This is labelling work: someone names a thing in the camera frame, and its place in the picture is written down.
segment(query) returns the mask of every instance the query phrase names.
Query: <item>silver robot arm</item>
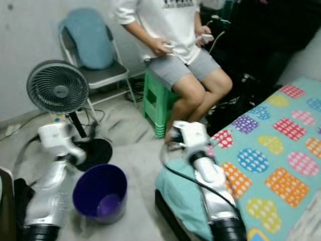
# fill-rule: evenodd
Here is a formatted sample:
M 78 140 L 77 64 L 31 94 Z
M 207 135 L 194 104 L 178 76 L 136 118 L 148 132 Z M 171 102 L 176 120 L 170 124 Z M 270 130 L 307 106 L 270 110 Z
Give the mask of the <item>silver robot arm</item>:
M 183 158 L 193 167 L 196 180 L 208 187 L 199 186 L 199 189 L 214 240 L 246 240 L 245 226 L 227 189 L 224 171 L 208 156 L 206 146 L 210 138 L 205 126 L 174 122 L 170 135 L 173 142 L 184 147 Z
M 25 241 L 54 241 L 64 225 L 80 174 L 74 165 L 84 162 L 86 154 L 72 143 L 65 123 L 40 127 L 38 133 L 43 146 L 57 159 L 33 187 L 35 196 L 27 208 Z

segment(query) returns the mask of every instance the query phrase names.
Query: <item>white wall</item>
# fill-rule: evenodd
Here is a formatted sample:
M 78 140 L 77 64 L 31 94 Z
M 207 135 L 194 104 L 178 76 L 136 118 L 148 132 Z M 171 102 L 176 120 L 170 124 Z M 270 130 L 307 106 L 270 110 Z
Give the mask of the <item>white wall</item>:
M 62 59 L 58 24 L 72 9 L 97 9 L 110 26 L 131 75 L 144 70 L 132 36 L 108 18 L 110 1 L 0 1 L 0 122 L 36 109 L 26 93 L 28 74 L 42 61 Z
M 293 56 L 280 83 L 289 83 L 300 76 L 321 81 L 321 28 L 308 46 Z

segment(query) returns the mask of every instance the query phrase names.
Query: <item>electric fan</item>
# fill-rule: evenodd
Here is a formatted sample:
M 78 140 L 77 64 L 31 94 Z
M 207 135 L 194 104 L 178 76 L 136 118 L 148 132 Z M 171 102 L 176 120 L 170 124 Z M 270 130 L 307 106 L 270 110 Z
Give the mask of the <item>electric fan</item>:
M 89 87 L 86 78 L 76 67 L 60 60 L 40 63 L 29 75 L 27 93 L 39 109 L 53 114 L 68 114 L 80 137 L 89 137 L 89 141 L 75 143 L 87 156 L 84 163 L 76 166 L 80 171 L 110 160 L 110 143 L 103 139 L 94 139 L 98 123 L 93 123 L 87 136 L 77 117 L 76 111 L 85 104 Z

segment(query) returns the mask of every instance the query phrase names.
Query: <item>black fan stand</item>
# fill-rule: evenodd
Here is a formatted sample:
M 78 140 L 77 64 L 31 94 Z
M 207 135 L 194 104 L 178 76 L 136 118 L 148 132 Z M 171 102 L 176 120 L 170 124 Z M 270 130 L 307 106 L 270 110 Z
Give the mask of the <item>black fan stand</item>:
M 80 137 L 88 137 L 79 121 L 77 114 L 72 112 L 69 114 L 69 117 L 75 125 Z M 85 172 L 90 168 L 100 164 L 107 164 L 112 156 L 112 146 L 104 139 L 92 139 L 88 142 L 80 143 L 78 147 L 83 149 L 87 154 L 85 162 L 76 166 L 76 168 L 82 172 Z

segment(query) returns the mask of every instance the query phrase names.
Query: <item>print on t-shirt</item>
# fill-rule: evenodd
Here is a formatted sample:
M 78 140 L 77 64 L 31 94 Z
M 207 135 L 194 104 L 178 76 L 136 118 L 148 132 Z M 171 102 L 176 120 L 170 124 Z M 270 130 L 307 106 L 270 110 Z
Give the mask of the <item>print on t-shirt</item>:
M 194 6 L 194 0 L 164 0 L 164 9 L 186 8 Z

